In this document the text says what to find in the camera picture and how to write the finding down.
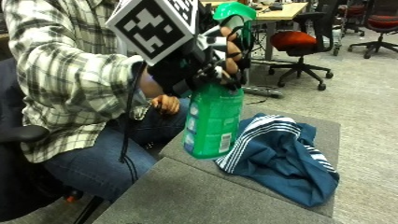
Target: red office chair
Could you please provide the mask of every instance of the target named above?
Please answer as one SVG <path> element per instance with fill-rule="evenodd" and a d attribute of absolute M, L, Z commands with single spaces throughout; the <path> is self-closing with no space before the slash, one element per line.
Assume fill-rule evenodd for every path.
<path fill-rule="evenodd" d="M 371 0 L 369 8 L 365 18 L 367 27 L 380 33 L 377 41 L 368 43 L 352 44 L 349 52 L 353 47 L 365 46 L 368 48 L 364 58 L 369 59 L 372 52 L 379 52 L 380 48 L 391 49 L 398 52 L 398 45 L 384 42 L 384 35 L 398 34 L 398 1 L 397 0 Z"/>
<path fill-rule="evenodd" d="M 359 22 L 364 19 L 367 12 L 367 5 L 363 3 L 353 3 L 349 7 L 341 6 L 339 7 L 339 15 L 341 18 L 345 18 L 345 30 L 344 35 L 348 30 L 353 30 L 356 33 L 360 33 L 361 36 L 365 36 L 365 31 L 360 29 Z"/>
<path fill-rule="evenodd" d="M 17 219 L 50 205 L 63 196 L 68 202 L 83 192 L 66 186 L 40 163 L 28 162 L 22 142 L 39 141 L 48 135 L 40 126 L 23 126 L 25 93 L 17 80 L 17 61 L 0 62 L 0 222 Z M 86 223 L 104 201 L 94 197 L 75 223 Z"/>
<path fill-rule="evenodd" d="M 303 13 L 296 16 L 295 21 L 300 23 L 301 32 L 289 31 L 281 32 L 272 36 L 272 44 L 279 51 L 287 51 L 289 56 L 300 57 L 299 63 L 277 64 L 271 66 L 269 74 L 275 73 L 276 68 L 291 68 L 281 76 L 277 86 L 284 87 L 284 78 L 297 72 L 297 77 L 303 72 L 307 72 L 313 78 L 320 81 L 319 89 L 324 91 L 327 85 L 324 79 L 313 72 L 313 70 L 327 71 L 327 78 L 333 77 L 332 69 L 304 63 L 304 56 L 332 50 L 333 37 L 332 26 L 335 15 L 337 14 L 340 0 L 320 0 L 315 12 Z M 307 21 L 313 21 L 315 36 L 311 36 L 307 31 Z M 324 37 L 329 39 L 329 45 L 325 47 Z"/>

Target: hand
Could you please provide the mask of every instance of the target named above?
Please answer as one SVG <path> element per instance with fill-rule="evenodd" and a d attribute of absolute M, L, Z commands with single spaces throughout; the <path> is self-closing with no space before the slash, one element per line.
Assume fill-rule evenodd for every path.
<path fill-rule="evenodd" d="M 160 95 L 152 99 L 151 104 L 162 115 L 175 115 L 180 110 L 180 100 L 176 96 Z"/>
<path fill-rule="evenodd" d="M 237 34 L 231 35 L 232 29 L 223 27 L 222 35 L 227 39 L 226 62 L 218 64 L 223 67 L 222 76 L 216 74 L 214 68 L 206 70 L 200 75 L 200 70 L 214 63 L 214 49 L 204 50 L 207 54 L 206 62 L 199 62 L 194 55 L 183 56 L 180 51 L 170 54 L 158 64 L 148 67 L 148 73 L 160 84 L 164 93 L 183 96 L 187 92 L 195 91 L 202 85 L 218 82 L 229 89 L 240 88 L 241 76 L 239 77 L 237 62 L 241 60 L 241 50 L 235 44 Z"/>

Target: table leg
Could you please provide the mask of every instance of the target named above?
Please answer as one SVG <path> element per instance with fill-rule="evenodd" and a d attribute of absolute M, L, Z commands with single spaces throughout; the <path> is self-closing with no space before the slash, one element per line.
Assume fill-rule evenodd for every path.
<path fill-rule="evenodd" d="M 265 57 L 264 57 L 265 62 L 268 62 L 273 59 L 273 48 L 275 47 L 272 45 L 271 36 L 273 36 L 275 30 L 276 30 L 276 22 L 275 21 L 268 22 L 268 26 L 267 26 L 267 50 L 265 50 Z M 275 97 L 275 98 L 280 98 L 283 96 L 283 92 L 279 91 L 279 90 L 275 90 L 275 89 L 267 88 L 267 87 L 255 86 L 251 83 L 251 73 L 249 73 L 249 71 L 247 71 L 247 77 L 248 77 L 248 85 L 243 87 L 243 89 L 247 93 L 251 93 L 253 95 L 271 96 L 271 97 Z"/>
<path fill-rule="evenodd" d="M 276 22 L 269 22 L 267 23 L 267 45 L 265 45 L 265 61 L 271 61 L 273 59 L 273 51 L 275 51 L 275 46 L 272 45 L 272 36 L 275 34 L 276 30 Z"/>

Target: green spray bottle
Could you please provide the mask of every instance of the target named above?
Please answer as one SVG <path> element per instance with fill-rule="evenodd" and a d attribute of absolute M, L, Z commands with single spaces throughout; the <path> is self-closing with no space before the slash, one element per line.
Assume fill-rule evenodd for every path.
<path fill-rule="evenodd" d="M 239 36 L 252 41 L 251 27 L 256 11 L 239 2 L 218 7 L 214 19 L 232 29 L 244 26 Z M 199 160 L 214 160 L 227 155 L 237 140 L 237 127 L 244 101 L 244 91 L 228 90 L 218 83 L 204 85 L 194 92 L 186 121 L 183 145 Z"/>

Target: folded clothing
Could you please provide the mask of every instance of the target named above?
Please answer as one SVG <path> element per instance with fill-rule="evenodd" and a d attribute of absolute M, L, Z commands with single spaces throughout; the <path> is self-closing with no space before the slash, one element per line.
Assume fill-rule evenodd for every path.
<path fill-rule="evenodd" d="M 241 121 L 235 148 L 216 164 L 295 202 L 317 206 L 333 196 L 340 175 L 315 148 L 315 136 L 312 125 L 259 113 Z"/>

